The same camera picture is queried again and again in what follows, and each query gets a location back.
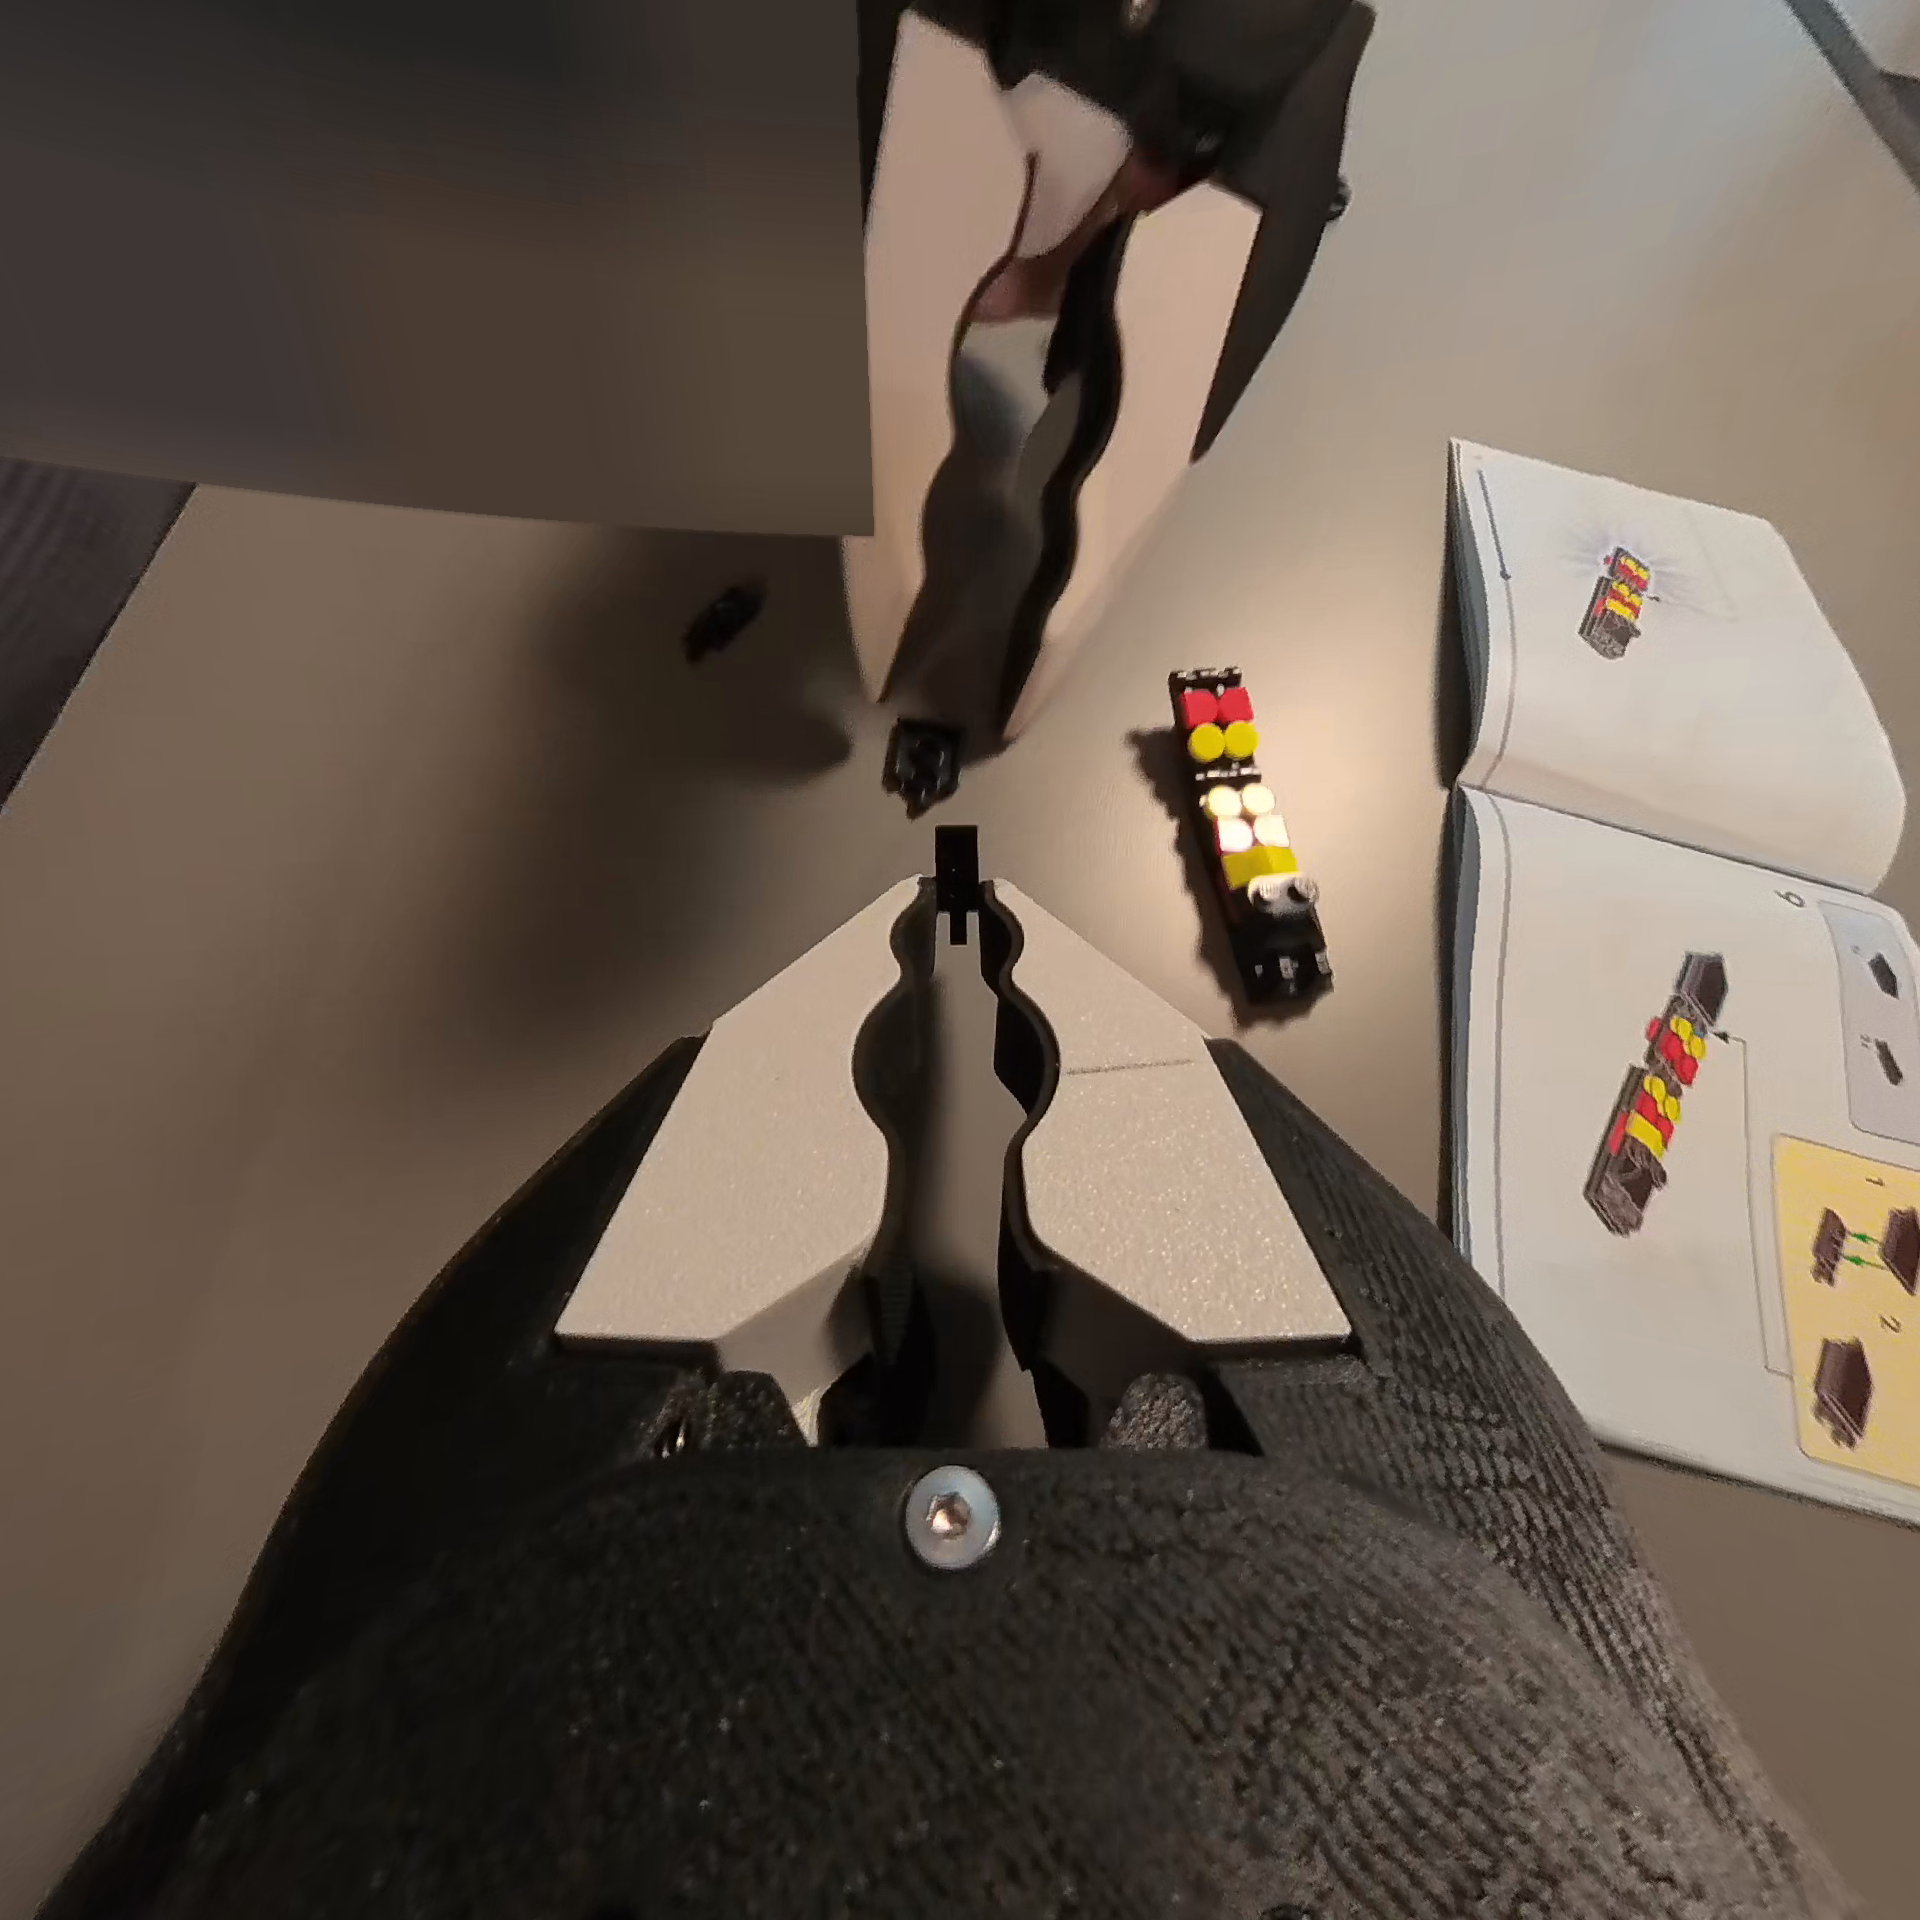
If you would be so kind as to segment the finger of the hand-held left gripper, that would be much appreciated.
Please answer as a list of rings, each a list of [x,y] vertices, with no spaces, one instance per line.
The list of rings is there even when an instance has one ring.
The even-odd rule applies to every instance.
[[[1003,742],[1057,691],[1185,477],[1259,230],[1254,202],[1167,202],[1097,247],[1078,407],[1038,496],[1038,562],[998,694]]]
[[[1022,238],[1033,178],[987,55],[902,14],[865,248],[873,529],[844,539],[849,634],[871,701],[889,691],[924,589],[924,510],[956,438],[958,343]]]

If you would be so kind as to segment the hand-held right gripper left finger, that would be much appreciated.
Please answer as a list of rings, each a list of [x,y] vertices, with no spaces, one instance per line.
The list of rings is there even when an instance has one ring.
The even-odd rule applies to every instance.
[[[772,1379],[803,1436],[895,1342],[939,915],[907,876],[700,1039],[555,1336]]]

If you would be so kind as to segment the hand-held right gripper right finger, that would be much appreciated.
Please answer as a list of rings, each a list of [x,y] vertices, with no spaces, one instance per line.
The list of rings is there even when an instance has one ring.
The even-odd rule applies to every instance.
[[[999,1300],[1023,1370],[1332,1353],[1350,1319],[1201,1023],[1006,882],[980,889],[1018,1104]]]

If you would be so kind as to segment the lego instruction booklet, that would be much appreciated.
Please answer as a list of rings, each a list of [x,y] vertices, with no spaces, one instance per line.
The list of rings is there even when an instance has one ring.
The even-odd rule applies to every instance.
[[[1453,1239],[1606,1443],[1917,1521],[1907,794],[1763,517],[1453,440]]]

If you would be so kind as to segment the black red yellow lego assembly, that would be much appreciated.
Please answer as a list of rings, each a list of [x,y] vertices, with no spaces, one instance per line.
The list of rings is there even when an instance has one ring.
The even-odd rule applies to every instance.
[[[1244,994],[1303,1004],[1332,986],[1317,880],[1262,770],[1261,708],[1236,666],[1167,677],[1193,828]]]

